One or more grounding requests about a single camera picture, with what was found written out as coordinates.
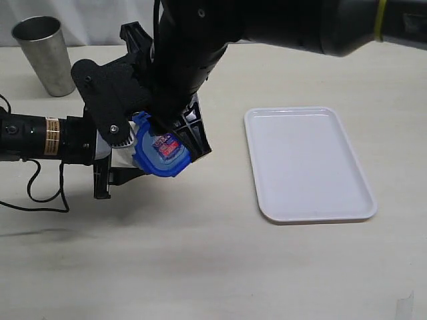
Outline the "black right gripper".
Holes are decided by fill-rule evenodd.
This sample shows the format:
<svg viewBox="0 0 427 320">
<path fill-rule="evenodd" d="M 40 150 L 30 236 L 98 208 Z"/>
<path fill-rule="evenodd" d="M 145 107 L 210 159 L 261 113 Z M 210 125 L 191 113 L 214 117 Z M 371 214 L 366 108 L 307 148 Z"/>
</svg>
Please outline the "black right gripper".
<svg viewBox="0 0 427 320">
<path fill-rule="evenodd" d="M 211 153 L 196 93 L 230 43 L 230 2 L 154 1 L 153 34 L 129 23 L 120 37 L 137 57 L 155 133 L 172 132 L 192 163 Z"/>
</svg>

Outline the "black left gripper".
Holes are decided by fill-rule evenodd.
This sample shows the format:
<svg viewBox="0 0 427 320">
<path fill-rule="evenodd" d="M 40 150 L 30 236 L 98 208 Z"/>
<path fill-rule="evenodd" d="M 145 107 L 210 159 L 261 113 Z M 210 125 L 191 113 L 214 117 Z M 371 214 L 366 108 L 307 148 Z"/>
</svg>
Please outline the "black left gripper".
<svg viewBox="0 0 427 320">
<path fill-rule="evenodd" d="M 109 199 L 110 185 L 120 186 L 147 175 L 136 167 L 111 167 L 111 147 L 98 133 L 86 107 L 82 116 L 68 116 L 61 122 L 60 155 L 65 164 L 92 167 L 95 199 Z"/>
</svg>

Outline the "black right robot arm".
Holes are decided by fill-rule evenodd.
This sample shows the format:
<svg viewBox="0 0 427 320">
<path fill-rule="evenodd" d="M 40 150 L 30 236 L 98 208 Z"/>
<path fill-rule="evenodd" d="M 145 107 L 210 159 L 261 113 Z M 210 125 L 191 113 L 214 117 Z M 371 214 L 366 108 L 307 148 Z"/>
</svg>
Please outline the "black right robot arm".
<svg viewBox="0 0 427 320">
<path fill-rule="evenodd" d="M 148 112 L 197 161 L 211 149 L 197 91 L 229 44 L 241 40 L 343 57 L 372 42 L 426 48 L 425 1 L 156 1 L 153 42 L 137 69 L 142 95 L 127 112 Z"/>
</svg>

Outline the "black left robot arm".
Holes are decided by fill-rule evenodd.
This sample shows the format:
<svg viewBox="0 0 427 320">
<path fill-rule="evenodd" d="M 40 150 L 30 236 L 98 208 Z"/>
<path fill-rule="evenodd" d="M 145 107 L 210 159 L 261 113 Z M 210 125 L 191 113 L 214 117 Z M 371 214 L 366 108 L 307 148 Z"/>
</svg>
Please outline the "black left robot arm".
<svg viewBox="0 0 427 320">
<path fill-rule="evenodd" d="M 1 160 L 59 160 L 93 167 L 96 199 L 109 199 L 111 185 L 123 185 L 146 173 L 136 167 L 113 167 L 112 149 L 89 116 L 66 119 L 1 112 Z"/>
</svg>

